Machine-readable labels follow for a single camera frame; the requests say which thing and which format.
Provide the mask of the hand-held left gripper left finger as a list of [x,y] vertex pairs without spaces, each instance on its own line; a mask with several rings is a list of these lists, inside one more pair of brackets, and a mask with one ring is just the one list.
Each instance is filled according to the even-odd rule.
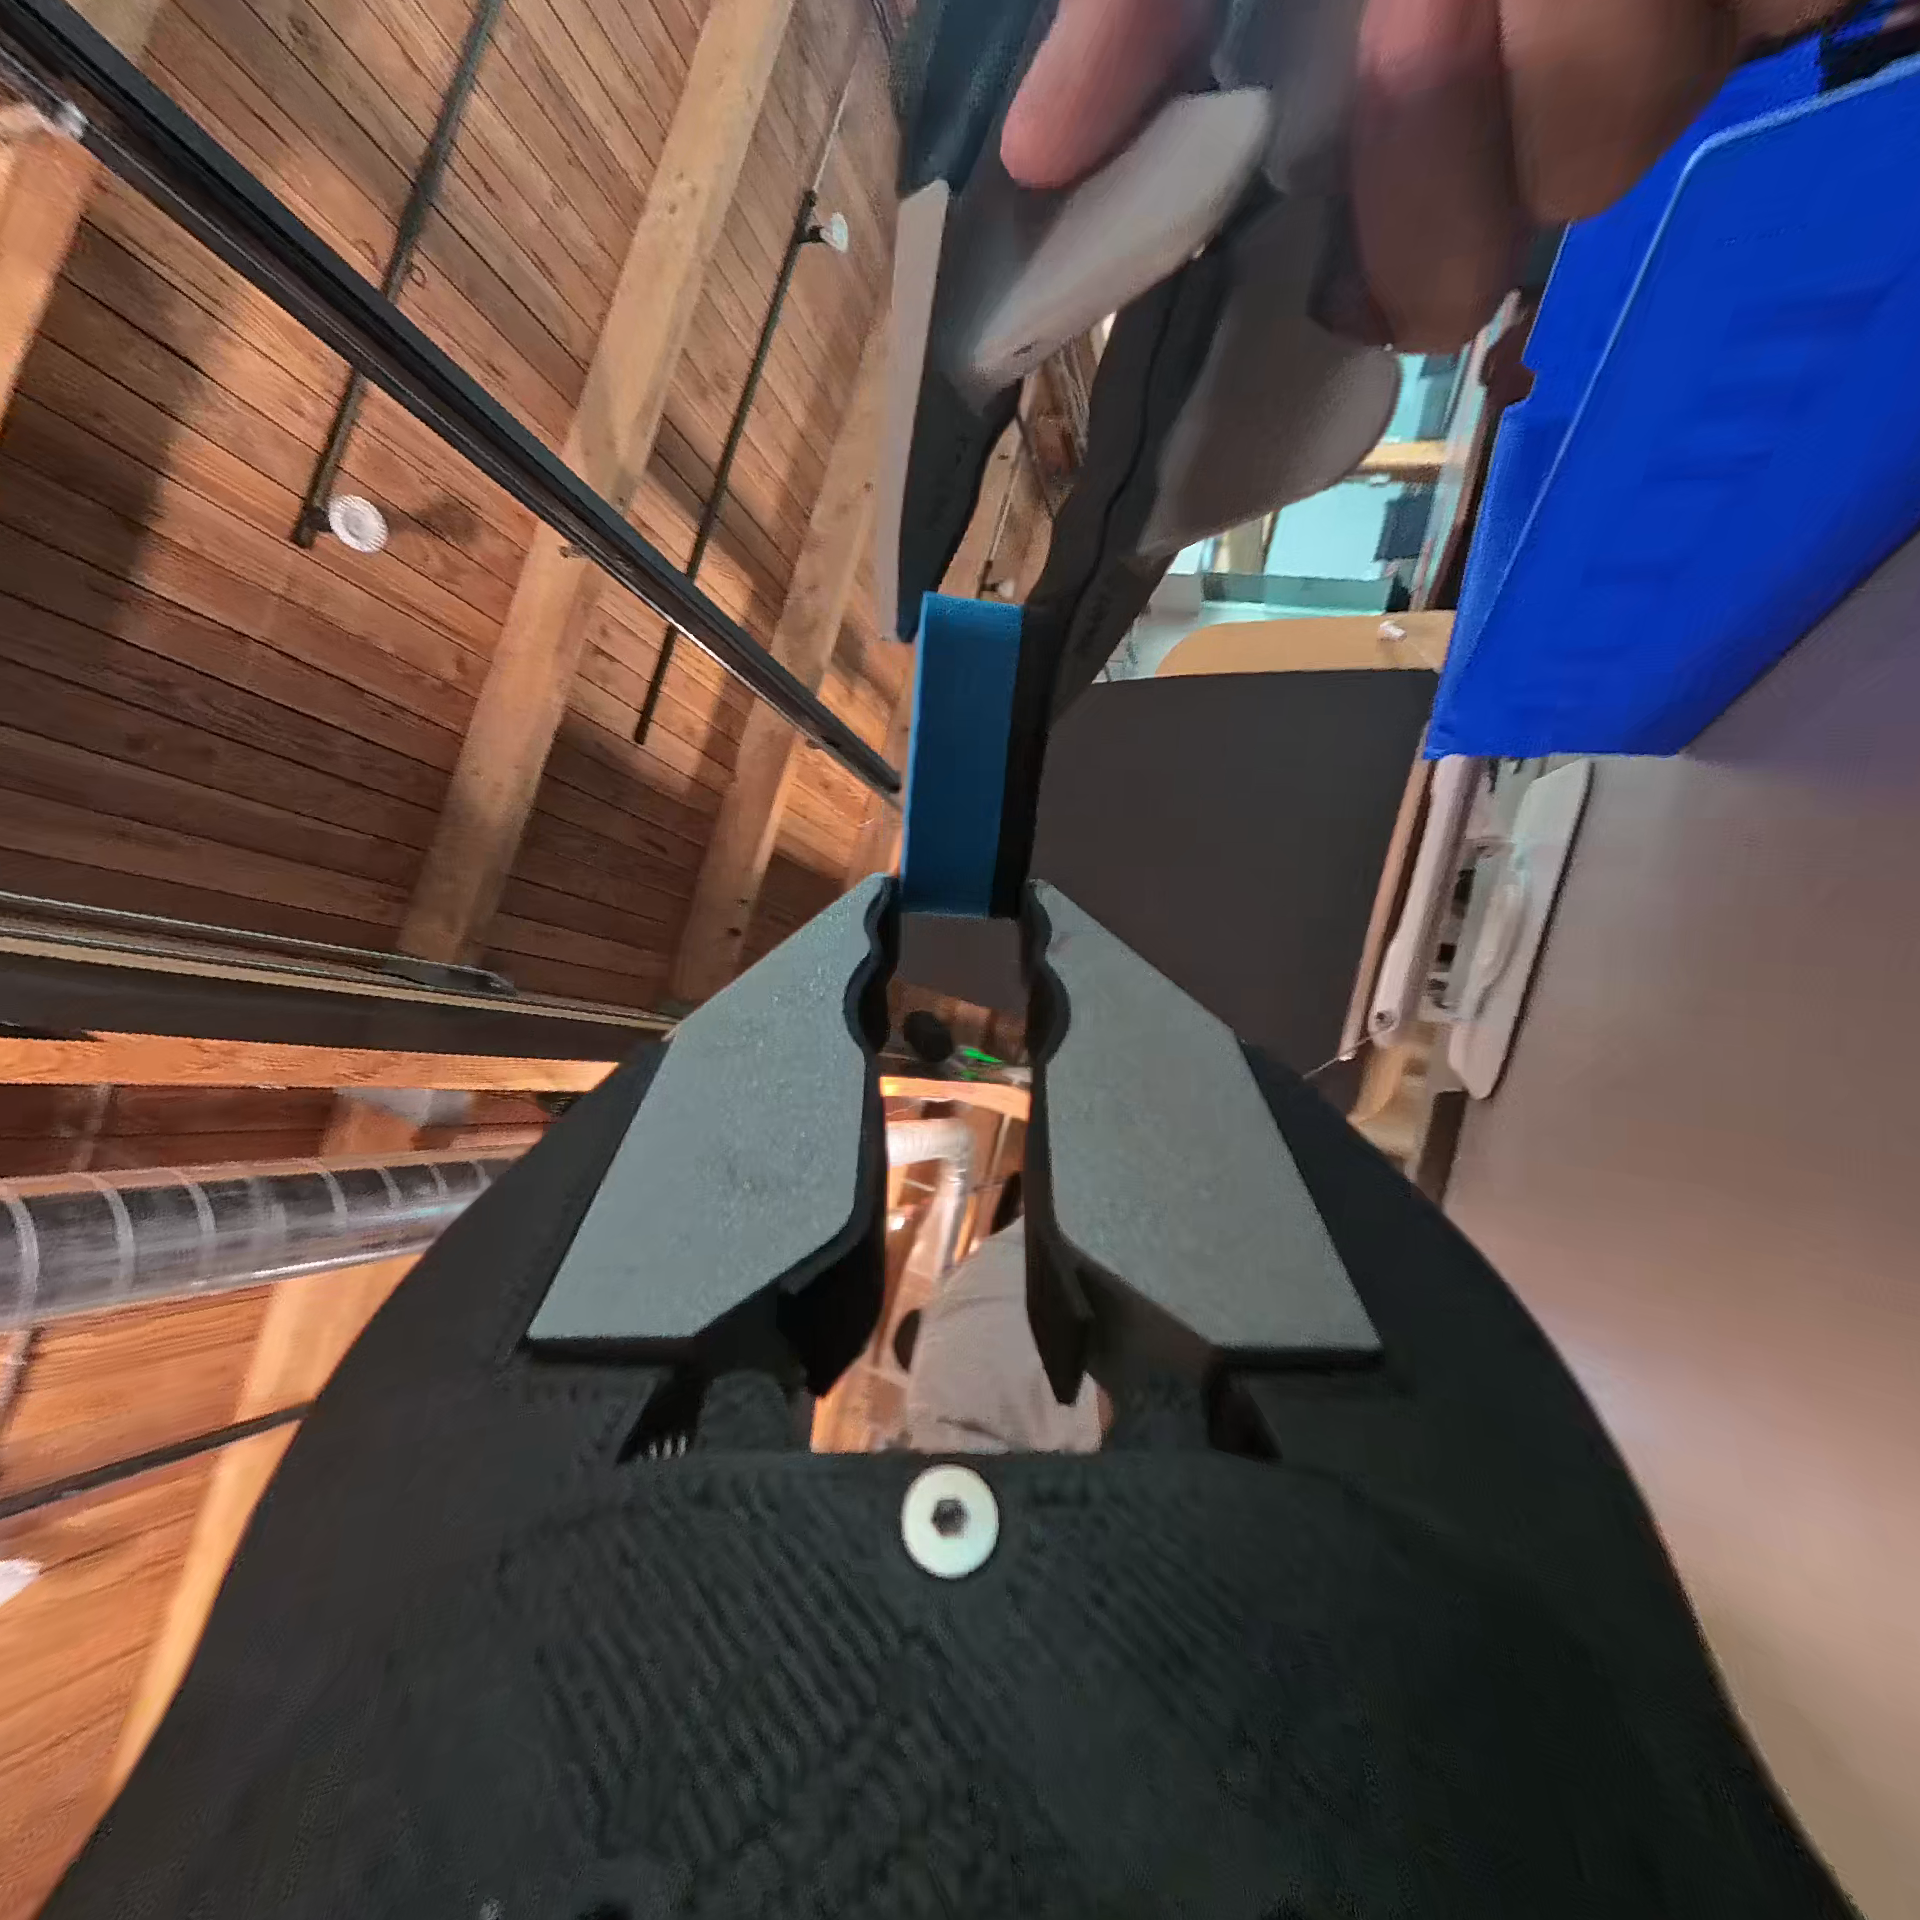
[[685,1018],[526,1335],[565,1359],[831,1388],[882,1300],[877,1050],[896,881],[863,879]]

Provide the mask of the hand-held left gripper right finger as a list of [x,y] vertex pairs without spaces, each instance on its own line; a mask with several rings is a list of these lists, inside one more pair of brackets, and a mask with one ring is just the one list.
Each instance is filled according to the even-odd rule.
[[1376,1365],[1239,1039],[1044,881],[1024,892],[1024,972],[1026,1317],[1053,1396]]

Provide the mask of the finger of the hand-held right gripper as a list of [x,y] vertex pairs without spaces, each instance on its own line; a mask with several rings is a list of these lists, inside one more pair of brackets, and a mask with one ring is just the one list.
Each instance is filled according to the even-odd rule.
[[933,592],[968,527],[1020,383],[1026,193],[1007,177],[933,181],[900,202],[882,367],[874,584]]
[[1039,714],[1113,656],[1168,565],[1351,476],[1393,413],[1392,349],[1324,323],[1319,260],[1192,260],[1125,307],[1036,587]]

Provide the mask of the blue whiteboard eraser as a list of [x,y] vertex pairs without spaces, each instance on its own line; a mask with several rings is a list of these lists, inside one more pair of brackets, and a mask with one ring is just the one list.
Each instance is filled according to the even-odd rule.
[[920,596],[898,867],[904,915],[988,921],[1000,912],[1022,637],[1016,605]]

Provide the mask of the blue plastic bin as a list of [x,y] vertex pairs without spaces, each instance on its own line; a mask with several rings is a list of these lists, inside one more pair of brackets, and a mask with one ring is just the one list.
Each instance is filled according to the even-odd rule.
[[1914,533],[1914,5],[1738,65],[1525,364],[1426,754],[1676,754]]

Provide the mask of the person's right hand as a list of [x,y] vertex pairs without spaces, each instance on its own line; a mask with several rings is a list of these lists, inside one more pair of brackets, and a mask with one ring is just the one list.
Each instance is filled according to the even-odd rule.
[[[1536,232],[1618,203],[1733,69],[1838,3],[1373,3],[1351,105],[1357,267],[1333,330],[1448,353]],[[1092,173],[1208,53],[1223,5],[1057,5],[1000,125],[1020,186]]]

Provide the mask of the black screen panel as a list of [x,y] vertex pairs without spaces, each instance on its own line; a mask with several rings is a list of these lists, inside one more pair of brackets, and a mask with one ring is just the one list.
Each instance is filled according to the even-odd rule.
[[1046,740],[1031,874],[1261,1055],[1336,1057],[1434,674],[1129,679]]

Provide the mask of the white screen stand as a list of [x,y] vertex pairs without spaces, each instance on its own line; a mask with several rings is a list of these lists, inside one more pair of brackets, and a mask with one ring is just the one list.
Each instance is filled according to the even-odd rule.
[[1439,1042],[1441,1085],[1496,1093],[1583,826],[1594,760],[1414,763],[1388,844],[1340,1042],[1408,1065]]

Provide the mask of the dark steel beam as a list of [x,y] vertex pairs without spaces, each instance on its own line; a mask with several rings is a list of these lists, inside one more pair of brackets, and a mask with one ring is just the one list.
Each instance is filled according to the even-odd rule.
[[373,948],[5,893],[10,1039],[202,1041],[614,1063],[676,1019]]

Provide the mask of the black ceiling rail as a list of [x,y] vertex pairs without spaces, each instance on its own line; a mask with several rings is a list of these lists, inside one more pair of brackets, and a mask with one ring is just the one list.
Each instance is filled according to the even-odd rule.
[[436,442],[642,601],[757,701],[872,793],[900,795],[892,763],[757,644],[624,513],[492,400],[421,328],[308,232],[80,12],[1,5],[5,81],[124,186],[301,330],[390,396]]

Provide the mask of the silver ventilation duct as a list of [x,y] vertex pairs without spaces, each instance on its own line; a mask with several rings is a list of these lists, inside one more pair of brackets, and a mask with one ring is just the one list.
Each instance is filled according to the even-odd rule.
[[1,1330],[413,1257],[511,1163],[434,1152],[5,1181]]

